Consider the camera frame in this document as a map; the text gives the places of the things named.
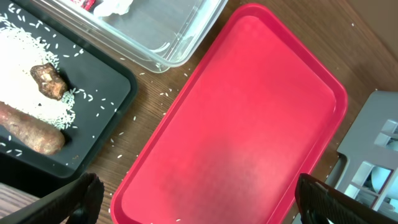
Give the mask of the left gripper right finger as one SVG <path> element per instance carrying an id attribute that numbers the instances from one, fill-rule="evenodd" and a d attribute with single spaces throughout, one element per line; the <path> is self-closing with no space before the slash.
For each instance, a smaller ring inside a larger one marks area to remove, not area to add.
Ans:
<path id="1" fill-rule="evenodd" d="M 305 173 L 298 177 L 295 201 L 303 224 L 397 224 Z"/>

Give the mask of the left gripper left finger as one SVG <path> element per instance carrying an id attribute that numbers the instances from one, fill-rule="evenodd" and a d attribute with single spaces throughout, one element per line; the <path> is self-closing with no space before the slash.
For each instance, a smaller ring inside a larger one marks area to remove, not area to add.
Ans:
<path id="1" fill-rule="evenodd" d="M 104 198 L 104 183 L 95 173 L 78 179 L 4 218 L 1 224 L 95 224 Z"/>

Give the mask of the brown carrot-like food scrap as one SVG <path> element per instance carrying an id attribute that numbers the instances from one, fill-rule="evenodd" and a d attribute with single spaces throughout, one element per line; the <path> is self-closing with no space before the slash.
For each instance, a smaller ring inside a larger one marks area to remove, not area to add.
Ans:
<path id="1" fill-rule="evenodd" d="M 65 144 L 65 137 L 57 128 L 4 102 L 1 102 L 1 126 L 40 154 L 56 154 Z"/>

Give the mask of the small brown food scrap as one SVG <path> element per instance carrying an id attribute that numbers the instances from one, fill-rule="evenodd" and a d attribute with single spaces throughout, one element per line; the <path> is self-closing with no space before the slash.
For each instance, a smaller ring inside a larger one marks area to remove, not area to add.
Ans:
<path id="1" fill-rule="evenodd" d="M 59 101 L 68 90 L 66 82 L 51 63 L 33 66 L 30 75 L 47 98 Z"/>

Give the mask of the rice pile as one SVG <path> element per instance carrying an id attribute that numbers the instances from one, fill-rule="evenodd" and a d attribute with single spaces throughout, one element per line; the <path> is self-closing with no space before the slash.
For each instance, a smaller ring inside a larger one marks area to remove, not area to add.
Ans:
<path id="1" fill-rule="evenodd" d="M 40 34 L 42 30 L 52 32 L 12 2 L 1 10 L 1 102 L 50 124 L 63 134 L 64 130 L 74 127 L 73 107 L 79 91 L 68 86 L 59 69 L 59 56 Z M 57 69 L 68 86 L 59 101 L 41 94 L 30 75 L 33 66 L 46 63 Z"/>

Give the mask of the white napkin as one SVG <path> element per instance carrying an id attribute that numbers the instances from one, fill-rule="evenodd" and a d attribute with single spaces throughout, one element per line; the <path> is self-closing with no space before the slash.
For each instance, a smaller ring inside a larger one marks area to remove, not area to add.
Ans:
<path id="1" fill-rule="evenodd" d="M 103 0 L 94 8 L 93 15 L 96 17 L 108 17 L 112 14 L 124 15 L 129 11 L 134 0 Z"/>

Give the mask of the red snack wrapper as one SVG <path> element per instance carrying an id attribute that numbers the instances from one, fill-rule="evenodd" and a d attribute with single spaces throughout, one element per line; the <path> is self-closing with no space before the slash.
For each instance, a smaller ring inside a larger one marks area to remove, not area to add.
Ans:
<path id="1" fill-rule="evenodd" d="M 80 8 L 83 8 L 86 11 L 89 11 L 96 0 L 71 0 L 75 5 L 77 5 Z"/>

